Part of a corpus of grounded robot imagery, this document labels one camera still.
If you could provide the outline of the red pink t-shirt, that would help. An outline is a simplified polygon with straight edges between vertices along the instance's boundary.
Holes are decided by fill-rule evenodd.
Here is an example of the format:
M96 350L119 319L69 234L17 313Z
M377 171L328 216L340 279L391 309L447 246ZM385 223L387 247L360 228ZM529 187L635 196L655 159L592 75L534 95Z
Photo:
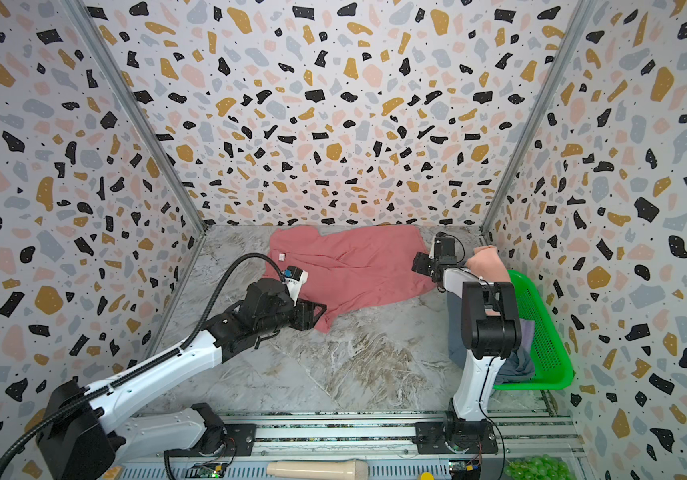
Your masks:
M268 256L284 269L308 273L300 297L327 306L315 329L327 333L351 311L419 297L435 288L413 270L413 258L427 252L419 228L389 225L322 235L312 226L277 230Z

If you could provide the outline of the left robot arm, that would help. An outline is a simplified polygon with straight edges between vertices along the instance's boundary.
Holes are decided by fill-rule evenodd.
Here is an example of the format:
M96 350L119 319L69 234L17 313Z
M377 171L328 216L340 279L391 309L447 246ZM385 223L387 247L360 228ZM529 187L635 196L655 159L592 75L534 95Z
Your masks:
M183 381L257 348L284 328L315 328L326 307L299 298L299 289L296 281L258 280L247 287L243 300L207 319L189 346L172 346L89 386L69 381L57 388L46 412L59 418L36 436L51 476L98 479L122 462L163 451L233 454L235 441L206 403L173 414L137 413Z

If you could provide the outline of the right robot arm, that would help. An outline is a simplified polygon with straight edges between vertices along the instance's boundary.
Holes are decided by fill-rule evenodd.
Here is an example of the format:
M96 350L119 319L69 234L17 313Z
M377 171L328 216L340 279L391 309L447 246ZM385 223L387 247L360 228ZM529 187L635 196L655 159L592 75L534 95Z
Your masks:
M413 259L413 272L431 278L459 307L463 376L441 422L415 425L420 454L497 452L489 398L497 374L521 346L521 316L515 288L493 246L473 250L469 260L455 255L457 238L435 235L429 254Z

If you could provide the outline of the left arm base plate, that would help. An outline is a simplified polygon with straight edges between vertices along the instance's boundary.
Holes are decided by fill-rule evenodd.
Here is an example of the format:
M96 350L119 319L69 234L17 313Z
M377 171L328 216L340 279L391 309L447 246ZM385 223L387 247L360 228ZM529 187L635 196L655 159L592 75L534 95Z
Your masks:
M257 425L252 423L226 424L207 427L203 436L188 449L173 449L171 457L193 457L222 461L251 456Z

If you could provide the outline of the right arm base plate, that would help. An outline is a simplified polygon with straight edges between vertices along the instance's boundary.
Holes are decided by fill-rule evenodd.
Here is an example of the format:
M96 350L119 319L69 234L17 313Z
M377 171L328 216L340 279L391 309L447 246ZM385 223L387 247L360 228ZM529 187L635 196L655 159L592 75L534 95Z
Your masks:
M455 421L415 423L413 443L421 455L489 455L497 454L493 424L483 421Z

